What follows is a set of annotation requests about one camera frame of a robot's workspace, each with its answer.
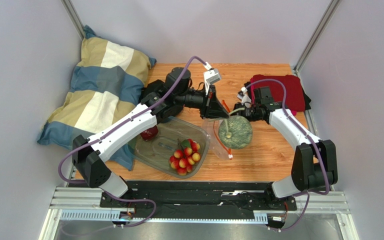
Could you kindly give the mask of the clear orange zip top bag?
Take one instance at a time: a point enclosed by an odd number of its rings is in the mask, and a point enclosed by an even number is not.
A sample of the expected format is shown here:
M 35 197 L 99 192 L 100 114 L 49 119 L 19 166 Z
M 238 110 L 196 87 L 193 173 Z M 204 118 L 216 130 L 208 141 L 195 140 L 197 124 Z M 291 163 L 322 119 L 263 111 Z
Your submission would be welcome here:
M 201 128 L 204 129 L 210 137 L 210 150 L 217 158 L 221 160 L 232 160 L 233 154 L 230 148 L 227 148 L 219 138 L 218 132 L 223 122 L 222 119 L 209 119 L 203 120 Z

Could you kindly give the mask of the green netted melon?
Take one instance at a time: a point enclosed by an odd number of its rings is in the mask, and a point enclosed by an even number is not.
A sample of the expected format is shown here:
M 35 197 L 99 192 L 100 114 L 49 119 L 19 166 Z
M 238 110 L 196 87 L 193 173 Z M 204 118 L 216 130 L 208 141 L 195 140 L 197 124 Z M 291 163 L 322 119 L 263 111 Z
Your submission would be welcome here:
M 244 149 L 253 140 L 253 128 L 250 122 L 240 115 L 245 109 L 245 107 L 235 109 L 229 113 L 228 118 L 220 120 L 217 136 L 228 149 Z

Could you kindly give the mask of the bunch of red lychees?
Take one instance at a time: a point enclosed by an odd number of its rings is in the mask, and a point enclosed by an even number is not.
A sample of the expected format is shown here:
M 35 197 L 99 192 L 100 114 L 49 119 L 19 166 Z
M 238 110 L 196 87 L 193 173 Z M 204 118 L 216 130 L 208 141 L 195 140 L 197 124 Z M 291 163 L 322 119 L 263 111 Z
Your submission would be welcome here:
M 185 177 L 198 169 L 197 165 L 203 159 L 201 145 L 191 138 L 177 141 L 177 148 L 169 157 L 168 163 L 177 176 Z

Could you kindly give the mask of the dark red apple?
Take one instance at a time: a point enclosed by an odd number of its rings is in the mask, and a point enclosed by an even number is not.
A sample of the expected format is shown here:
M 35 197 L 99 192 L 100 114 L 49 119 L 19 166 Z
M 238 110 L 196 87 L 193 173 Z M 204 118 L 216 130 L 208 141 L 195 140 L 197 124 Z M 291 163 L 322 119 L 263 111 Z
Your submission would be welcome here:
M 159 133 L 158 127 L 155 125 L 141 132 L 140 136 L 144 141 L 150 141 L 154 139 L 158 135 L 158 133 Z

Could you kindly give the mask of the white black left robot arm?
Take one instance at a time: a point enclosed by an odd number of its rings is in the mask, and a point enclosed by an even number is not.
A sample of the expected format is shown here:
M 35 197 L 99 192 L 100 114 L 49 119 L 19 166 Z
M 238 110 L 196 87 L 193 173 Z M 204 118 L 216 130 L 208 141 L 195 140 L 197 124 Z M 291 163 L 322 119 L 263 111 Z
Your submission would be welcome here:
M 219 71 L 210 67 L 203 76 L 204 89 L 197 90 L 190 86 L 190 72 L 176 67 L 165 81 L 150 83 L 142 91 L 140 103 L 121 120 L 88 138 L 77 136 L 72 143 L 72 163 L 85 183 L 112 197 L 122 197 L 129 187 L 105 162 L 130 140 L 175 116 L 184 107 L 198 109 L 202 119 L 228 118 L 214 86 L 222 78 Z

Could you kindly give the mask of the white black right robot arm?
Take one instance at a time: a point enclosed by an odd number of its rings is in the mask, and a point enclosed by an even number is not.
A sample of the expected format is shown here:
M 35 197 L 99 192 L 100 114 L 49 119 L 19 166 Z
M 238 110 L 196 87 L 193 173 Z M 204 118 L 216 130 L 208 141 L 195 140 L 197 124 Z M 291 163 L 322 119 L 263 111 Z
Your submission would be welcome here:
M 250 122 L 265 121 L 278 130 L 294 149 L 291 174 L 271 184 L 278 199 L 316 192 L 338 182 L 336 146 L 308 131 L 286 108 L 284 101 L 275 101 L 268 86 L 252 89 L 242 87 L 234 106 L 236 114 Z

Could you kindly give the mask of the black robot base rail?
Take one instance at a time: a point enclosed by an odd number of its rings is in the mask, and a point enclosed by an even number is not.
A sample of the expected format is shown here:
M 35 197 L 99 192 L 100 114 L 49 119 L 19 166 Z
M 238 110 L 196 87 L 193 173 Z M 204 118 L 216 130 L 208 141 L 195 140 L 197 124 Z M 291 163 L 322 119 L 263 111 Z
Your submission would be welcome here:
M 102 208 L 132 208 L 134 216 L 148 216 L 153 205 L 142 202 L 153 200 L 156 211 L 153 218 L 251 220 L 254 211 L 274 211 L 281 215 L 296 211 L 293 197 L 276 199 L 269 193 L 268 182 L 223 181 L 128 181 L 129 191 L 123 199 L 114 200 L 106 193 L 101 195 Z

